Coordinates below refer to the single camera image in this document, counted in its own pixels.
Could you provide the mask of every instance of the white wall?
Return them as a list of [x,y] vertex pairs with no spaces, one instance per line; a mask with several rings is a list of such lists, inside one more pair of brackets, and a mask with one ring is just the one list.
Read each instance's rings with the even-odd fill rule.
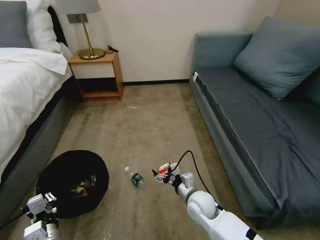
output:
[[320,25],[320,0],[282,0],[276,18],[284,21]]
[[[89,14],[94,47],[120,50],[124,81],[189,77],[193,41],[199,31],[254,30],[274,16],[280,0],[100,0]],[[80,24],[59,16],[70,49],[86,48]]]

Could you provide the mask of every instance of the nightstand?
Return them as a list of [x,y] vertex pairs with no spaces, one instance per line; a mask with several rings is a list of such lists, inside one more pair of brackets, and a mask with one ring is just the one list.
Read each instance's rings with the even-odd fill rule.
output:
[[[122,99],[123,79],[118,53],[106,53],[104,57],[94,60],[81,59],[76,53],[68,63],[84,102]],[[85,77],[77,79],[81,71]],[[97,72],[108,72],[107,77],[90,77],[90,74]]]

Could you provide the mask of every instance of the brass lamp base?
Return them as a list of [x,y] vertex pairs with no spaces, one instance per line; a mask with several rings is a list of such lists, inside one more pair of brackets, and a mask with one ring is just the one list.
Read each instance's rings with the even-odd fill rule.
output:
[[102,58],[105,55],[105,51],[99,48],[89,48],[79,51],[79,57],[85,60],[92,60],[97,58]]

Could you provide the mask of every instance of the bottle label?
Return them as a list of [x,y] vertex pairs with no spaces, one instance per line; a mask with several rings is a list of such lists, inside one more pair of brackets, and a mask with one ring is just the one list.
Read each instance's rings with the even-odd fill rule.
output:
[[143,179],[143,177],[141,177],[139,173],[136,173],[135,175],[132,176],[131,181],[136,187],[138,187],[138,183],[140,182],[141,179]]

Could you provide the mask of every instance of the plastic bottle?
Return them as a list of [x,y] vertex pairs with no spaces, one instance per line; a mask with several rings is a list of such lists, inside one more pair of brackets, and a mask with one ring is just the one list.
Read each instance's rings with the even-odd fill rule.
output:
[[131,177],[133,185],[137,188],[141,188],[144,185],[144,179],[139,173],[132,172],[129,167],[126,167],[124,171]]

